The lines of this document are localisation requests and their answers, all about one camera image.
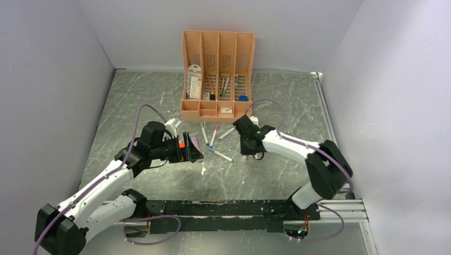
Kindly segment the white pen blue cap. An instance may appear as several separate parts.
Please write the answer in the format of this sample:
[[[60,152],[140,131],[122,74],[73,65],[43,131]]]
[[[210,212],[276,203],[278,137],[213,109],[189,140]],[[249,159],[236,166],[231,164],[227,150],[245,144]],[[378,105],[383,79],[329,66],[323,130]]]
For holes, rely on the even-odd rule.
[[[222,153],[220,153],[220,152],[214,150],[213,148],[209,148],[208,150],[209,150],[211,153],[213,153],[213,154],[215,154],[215,155],[217,155],[217,156],[219,156],[219,157],[221,157],[221,158],[223,158],[223,159],[225,159],[225,160],[227,160],[227,161],[229,161],[229,162],[231,162],[231,163],[234,162],[234,160],[233,160],[232,158],[230,158],[230,157],[228,157],[228,156],[226,156],[226,155],[224,155],[224,154],[222,154]]]

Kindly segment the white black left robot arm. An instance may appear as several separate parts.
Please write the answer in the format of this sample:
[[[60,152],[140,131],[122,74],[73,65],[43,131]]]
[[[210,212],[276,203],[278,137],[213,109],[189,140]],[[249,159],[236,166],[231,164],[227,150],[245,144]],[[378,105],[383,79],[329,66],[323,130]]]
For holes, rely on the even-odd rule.
[[[118,188],[150,169],[152,161],[194,163],[204,158],[187,132],[179,141],[180,121],[150,121],[139,137],[118,154],[99,175],[57,206],[44,205],[38,212],[35,247],[49,254],[79,254],[97,234],[123,219],[142,220],[147,215],[147,198],[133,189],[105,203]]]

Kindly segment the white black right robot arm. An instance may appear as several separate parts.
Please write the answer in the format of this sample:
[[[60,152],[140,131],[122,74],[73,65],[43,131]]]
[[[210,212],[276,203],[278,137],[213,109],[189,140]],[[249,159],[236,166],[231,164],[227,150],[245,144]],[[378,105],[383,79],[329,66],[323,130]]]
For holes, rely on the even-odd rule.
[[[298,139],[269,125],[258,127],[247,115],[233,125],[239,133],[243,156],[261,160],[273,153],[305,164],[310,180],[288,198],[287,214],[291,219],[301,219],[311,204],[332,199],[352,181],[352,168],[331,140],[318,143]]]

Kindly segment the white pen grey cap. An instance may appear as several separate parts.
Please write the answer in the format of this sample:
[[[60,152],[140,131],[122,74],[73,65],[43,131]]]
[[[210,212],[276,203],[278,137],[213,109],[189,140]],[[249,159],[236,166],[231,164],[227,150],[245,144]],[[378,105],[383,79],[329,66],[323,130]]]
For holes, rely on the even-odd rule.
[[[228,135],[230,135],[234,130],[236,129],[235,126],[233,126],[232,128],[230,128],[227,132],[225,132],[224,134],[222,134],[219,137],[219,140],[223,140],[224,138],[226,138]]]

